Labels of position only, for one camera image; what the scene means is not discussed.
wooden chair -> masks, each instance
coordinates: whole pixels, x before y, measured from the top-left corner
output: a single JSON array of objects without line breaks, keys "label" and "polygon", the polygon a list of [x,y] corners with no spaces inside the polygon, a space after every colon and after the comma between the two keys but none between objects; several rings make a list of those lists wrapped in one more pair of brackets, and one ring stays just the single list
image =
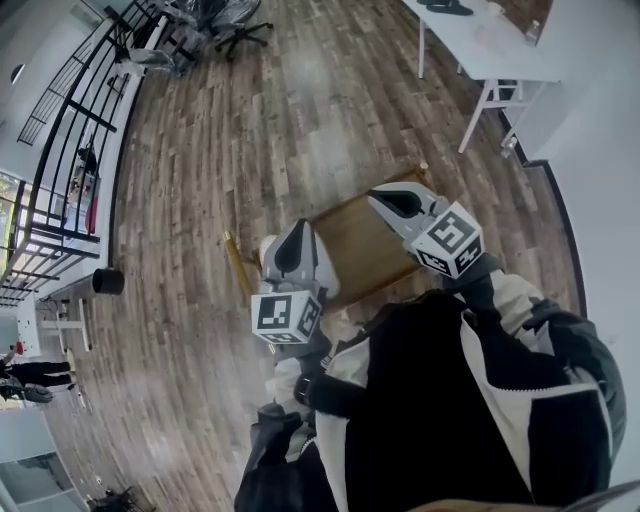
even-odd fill
[{"label": "wooden chair", "polygon": [[[424,171],[412,168],[387,182],[416,181],[427,186]],[[353,197],[310,220],[322,238],[340,279],[340,293],[327,302],[325,313],[335,312],[404,279],[422,268],[405,252],[402,241],[369,206],[367,194]],[[229,231],[224,245],[242,292],[256,292],[247,267],[261,272],[257,250],[250,258],[240,255]]]}]

wooden floor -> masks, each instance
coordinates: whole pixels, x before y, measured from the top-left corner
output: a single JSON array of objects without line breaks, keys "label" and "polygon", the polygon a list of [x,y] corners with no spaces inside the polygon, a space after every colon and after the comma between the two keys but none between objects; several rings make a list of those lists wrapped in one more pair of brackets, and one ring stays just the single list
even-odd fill
[{"label": "wooden floor", "polygon": [[[116,298],[86,284],[65,293],[88,298],[94,349],[70,343],[89,410],[72,394],[46,408],[83,494],[135,485],[161,511],[232,509],[271,362],[250,335],[224,229],[249,252],[427,162],[432,188],[474,213],[508,270],[577,311],[544,172],[500,158],[489,115],[458,155],[478,84],[456,75],[432,35],[417,78],[418,24],[399,0],[264,0],[263,20],[276,25],[263,34],[268,48],[241,45],[233,66],[209,48],[181,79],[152,73],[142,86],[114,228],[126,288]],[[431,283],[419,275],[352,317]]]}]

white wall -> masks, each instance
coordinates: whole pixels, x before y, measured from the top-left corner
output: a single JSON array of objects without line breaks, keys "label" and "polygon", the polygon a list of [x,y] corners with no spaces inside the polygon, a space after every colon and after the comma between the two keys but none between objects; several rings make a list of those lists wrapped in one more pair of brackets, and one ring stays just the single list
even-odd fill
[{"label": "white wall", "polygon": [[[30,180],[41,147],[17,138],[33,107],[69,56],[89,35],[88,28],[68,15],[75,0],[31,0],[0,27],[0,170]],[[26,67],[15,85],[11,70]]]},{"label": "white wall", "polygon": [[613,480],[637,479],[640,2],[555,0],[540,44],[566,78],[540,98],[517,135],[530,160],[549,160],[558,181],[589,317],[616,357],[627,393],[627,431]]}]

black pants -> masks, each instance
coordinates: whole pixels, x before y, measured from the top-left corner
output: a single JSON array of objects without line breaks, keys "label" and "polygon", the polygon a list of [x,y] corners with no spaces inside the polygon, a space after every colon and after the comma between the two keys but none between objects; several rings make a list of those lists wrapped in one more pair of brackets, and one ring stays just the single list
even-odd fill
[{"label": "black pants", "polygon": [[47,375],[63,373],[71,370],[69,363],[25,363],[14,364],[9,373],[18,379],[22,385],[40,384],[41,386],[61,386],[71,384],[71,377],[65,375]]}]

chair leg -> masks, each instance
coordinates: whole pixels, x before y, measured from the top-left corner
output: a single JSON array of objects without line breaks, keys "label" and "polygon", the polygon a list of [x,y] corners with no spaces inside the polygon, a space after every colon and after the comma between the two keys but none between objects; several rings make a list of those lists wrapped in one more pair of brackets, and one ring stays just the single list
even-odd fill
[{"label": "chair leg", "polygon": [[264,39],[260,39],[258,37],[245,35],[243,39],[246,39],[247,41],[253,41],[254,43],[258,43],[262,46],[267,46],[267,42]]},{"label": "chair leg", "polygon": [[244,31],[246,34],[251,34],[251,32],[255,32],[256,30],[260,30],[264,27],[267,27],[269,30],[273,30],[273,23],[259,23],[258,25],[244,29]]},{"label": "chair leg", "polygon": [[237,38],[238,38],[238,33],[239,33],[239,32],[240,32],[240,29],[235,29],[235,30],[233,31],[233,34],[231,34],[230,36],[225,37],[222,41],[220,41],[220,42],[216,45],[216,51],[218,51],[218,52],[219,52],[225,44],[227,44],[227,43],[229,43],[229,42],[233,41],[234,39],[237,39]]},{"label": "chair leg", "polygon": [[235,38],[229,45],[229,48],[227,49],[227,55],[226,55],[226,59],[228,62],[231,62],[233,60],[233,50],[236,49],[236,46],[238,46],[239,42],[240,42],[240,39]]}]

